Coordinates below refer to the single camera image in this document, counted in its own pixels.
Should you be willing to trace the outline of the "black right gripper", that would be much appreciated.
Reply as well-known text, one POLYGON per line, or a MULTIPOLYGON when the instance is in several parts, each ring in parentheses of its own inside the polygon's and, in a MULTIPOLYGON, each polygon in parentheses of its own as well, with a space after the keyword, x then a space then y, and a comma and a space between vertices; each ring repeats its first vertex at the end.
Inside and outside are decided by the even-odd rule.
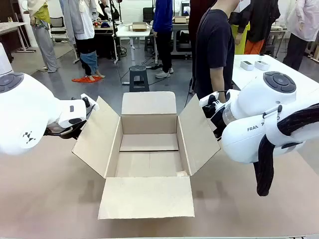
POLYGON ((226 124, 222 117, 224 110, 225 104, 221 103, 216 96, 208 96, 208 99, 204 101, 204 114, 216 127, 213 133, 218 141, 221 139, 222 133, 226 128, 226 124))

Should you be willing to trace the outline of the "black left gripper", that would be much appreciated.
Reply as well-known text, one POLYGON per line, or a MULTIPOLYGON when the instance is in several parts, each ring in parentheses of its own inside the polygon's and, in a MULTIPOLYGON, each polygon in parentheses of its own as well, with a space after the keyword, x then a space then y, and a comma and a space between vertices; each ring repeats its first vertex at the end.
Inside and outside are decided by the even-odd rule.
POLYGON ((85 125, 86 120, 76 123, 68 128, 64 129, 59 129, 58 132, 52 131, 50 128, 46 128, 44 132, 44 136, 58 136, 62 139, 78 139, 80 133, 81 133, 81 128, 85 125))

